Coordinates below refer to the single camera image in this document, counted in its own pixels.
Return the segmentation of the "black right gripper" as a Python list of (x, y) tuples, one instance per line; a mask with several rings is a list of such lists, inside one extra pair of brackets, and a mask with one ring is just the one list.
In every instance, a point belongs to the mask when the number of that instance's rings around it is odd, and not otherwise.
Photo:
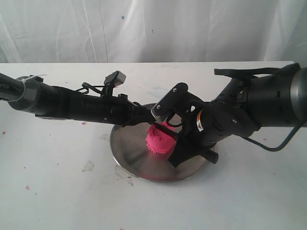
[(182, 101), (182, 121), (182, 134), (167, 159), (174, 168), (230, 136), (230, 104), (186, 98)]

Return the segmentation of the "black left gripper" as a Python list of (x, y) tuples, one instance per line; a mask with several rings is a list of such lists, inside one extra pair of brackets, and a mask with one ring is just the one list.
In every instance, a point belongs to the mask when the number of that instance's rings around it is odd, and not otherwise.
[(98, 111), (99, 122), (118, 126), (135, 126), (139, 123), (155, 122), (151, 110), (138, 102), (128, 100), (126, 94), (118, 96), (101, 96), (102, 104)]

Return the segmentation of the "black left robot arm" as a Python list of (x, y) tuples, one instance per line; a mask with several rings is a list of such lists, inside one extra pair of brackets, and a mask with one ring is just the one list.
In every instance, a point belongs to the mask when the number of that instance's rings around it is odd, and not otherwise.
[(124, 83), (126, 76), (115, 71), (105, 78), (102, 86), (84, 82), (71, 90), (50, 86), (39, 76), (13, 79), (1, 74), (0, 99), (17, 111), (32, 113), (42, 119), (77, 120), (119, 126), (153, 124), (150, 110), (127, 95), (113, 95), (113, 89)]

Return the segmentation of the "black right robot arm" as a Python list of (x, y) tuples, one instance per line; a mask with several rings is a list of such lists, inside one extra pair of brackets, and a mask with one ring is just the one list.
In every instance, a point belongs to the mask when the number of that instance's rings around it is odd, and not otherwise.
[(181, 163), (202, 156), (217, 163), (215, 144), (231, 135), (247, 141), (262, 127), (291, 127), (284, 141), (268, 151), (283, 149), (307, 124), (307, 70), (294, 63), (283, 68), (216, 69), (231, 80), (219, 95), (204, 102), (185, 92), (174, 106), (182, 130), (168, 162)]

